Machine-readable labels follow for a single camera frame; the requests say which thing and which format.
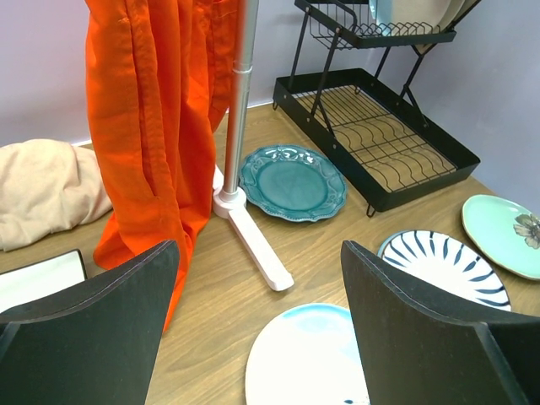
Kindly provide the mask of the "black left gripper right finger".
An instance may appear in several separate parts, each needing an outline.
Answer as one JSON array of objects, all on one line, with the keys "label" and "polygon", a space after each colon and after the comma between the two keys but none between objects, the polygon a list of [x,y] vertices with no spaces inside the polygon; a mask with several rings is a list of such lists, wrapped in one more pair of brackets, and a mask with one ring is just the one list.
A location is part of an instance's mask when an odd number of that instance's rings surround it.
[{"label": "black left gripper right finger", "polygon": [[447,293],[353,240],[343,281],[373,404],[537,404],[539,319]]}]

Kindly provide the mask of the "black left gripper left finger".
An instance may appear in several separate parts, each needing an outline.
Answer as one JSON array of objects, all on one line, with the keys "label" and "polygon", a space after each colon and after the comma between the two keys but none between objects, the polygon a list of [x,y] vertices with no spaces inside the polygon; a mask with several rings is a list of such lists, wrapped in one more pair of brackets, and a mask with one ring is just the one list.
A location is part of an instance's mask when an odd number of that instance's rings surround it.
[{"label": "black left gripper left finger", "polygon": [[165,240],[1,314],[3,404],[143,404],[180,261]]}]

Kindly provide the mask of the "blue striped round plate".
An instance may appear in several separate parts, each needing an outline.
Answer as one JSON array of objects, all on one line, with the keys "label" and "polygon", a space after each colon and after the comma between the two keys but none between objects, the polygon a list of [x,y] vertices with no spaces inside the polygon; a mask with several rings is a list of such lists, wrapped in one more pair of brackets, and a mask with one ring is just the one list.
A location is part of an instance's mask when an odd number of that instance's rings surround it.
[{"label": "blue striped round plate", "polygon": [[433,230],[405,230],[383,242],[378,256],[405,273],[472,302],[510,311],[507,290],[476,251]]}]

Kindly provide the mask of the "light blue round plate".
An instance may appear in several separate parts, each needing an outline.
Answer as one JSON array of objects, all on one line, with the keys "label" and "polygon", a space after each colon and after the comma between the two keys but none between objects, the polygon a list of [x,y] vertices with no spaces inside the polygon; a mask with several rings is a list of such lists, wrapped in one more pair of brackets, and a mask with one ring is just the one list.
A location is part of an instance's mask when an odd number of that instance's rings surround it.
[{"label": "light blue round plate", "polygon": [[350,310],[299,305],[258,334],[246,363],[247,404],[369,404]]}]

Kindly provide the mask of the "floral round plate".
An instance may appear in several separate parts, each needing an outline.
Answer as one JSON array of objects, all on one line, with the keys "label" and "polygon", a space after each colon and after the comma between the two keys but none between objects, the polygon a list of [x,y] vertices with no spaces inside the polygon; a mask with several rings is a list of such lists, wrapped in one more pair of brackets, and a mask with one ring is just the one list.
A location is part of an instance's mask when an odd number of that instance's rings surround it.
[{"label": "floral round plate", "polygon": [[462,205],[462,226],[492,262],[539,280],[539,216],[516,202],[478,194]]}]

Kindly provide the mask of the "teal scalloped ceramic plate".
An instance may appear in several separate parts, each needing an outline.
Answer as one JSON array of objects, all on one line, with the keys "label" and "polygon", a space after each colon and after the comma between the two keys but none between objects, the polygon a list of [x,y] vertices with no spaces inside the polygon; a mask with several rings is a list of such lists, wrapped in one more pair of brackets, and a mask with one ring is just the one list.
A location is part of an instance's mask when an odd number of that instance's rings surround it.
[{"label": "teal scalloped ceramic plate", "polygon": [[347,184],[335,165],[295,144],[263,146],[248,154],[239,185],[264,213],[295,223],[329,219],[347,199]]}]

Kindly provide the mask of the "cream round plate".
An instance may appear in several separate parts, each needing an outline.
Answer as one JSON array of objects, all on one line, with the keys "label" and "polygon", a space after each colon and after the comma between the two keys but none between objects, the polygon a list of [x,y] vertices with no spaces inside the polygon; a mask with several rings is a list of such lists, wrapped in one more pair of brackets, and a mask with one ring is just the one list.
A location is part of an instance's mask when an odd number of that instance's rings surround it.
[{"label": "cream round plate", "polygon": [[446,0],[369,0],[371,15],[384,36],[427,35],[450,7]]}]

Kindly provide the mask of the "flower pattern square plate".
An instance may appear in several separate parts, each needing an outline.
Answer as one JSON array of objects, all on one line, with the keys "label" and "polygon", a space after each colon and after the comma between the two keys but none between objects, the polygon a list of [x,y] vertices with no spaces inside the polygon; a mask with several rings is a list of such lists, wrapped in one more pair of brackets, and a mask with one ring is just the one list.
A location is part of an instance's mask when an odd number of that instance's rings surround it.
[{"label": "flower pattern square plate", "polygon": [[453,21],[457,24],[459,21],[465,18],[467,14],[480,2],[481,0],[466,0],[460,8],[459,12],[456,14],[456,17],[453,19]]}]

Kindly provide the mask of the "pink round plate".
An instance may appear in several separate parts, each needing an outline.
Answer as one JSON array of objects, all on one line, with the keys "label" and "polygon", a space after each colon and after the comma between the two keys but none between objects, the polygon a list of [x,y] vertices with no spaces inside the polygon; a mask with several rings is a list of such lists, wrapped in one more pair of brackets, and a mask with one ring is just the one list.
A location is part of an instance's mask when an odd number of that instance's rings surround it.
[{"label": "pink round plate", "polygon": [[456,18],[462,9],[465,0],[451,0],[448,9],[445,11],[441,21],[438,23],[439,32],[444,31],[450,23]]}]

